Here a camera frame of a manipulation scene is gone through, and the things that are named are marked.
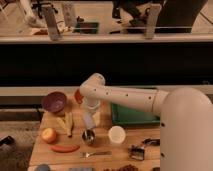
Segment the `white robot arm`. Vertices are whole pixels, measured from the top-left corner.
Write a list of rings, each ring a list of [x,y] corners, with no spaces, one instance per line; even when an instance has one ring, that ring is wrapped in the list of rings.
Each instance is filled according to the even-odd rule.
[[[200,90],[113,87],[94,73],[80,94],[159,116],[160,171],[213,171],[213,103]]]

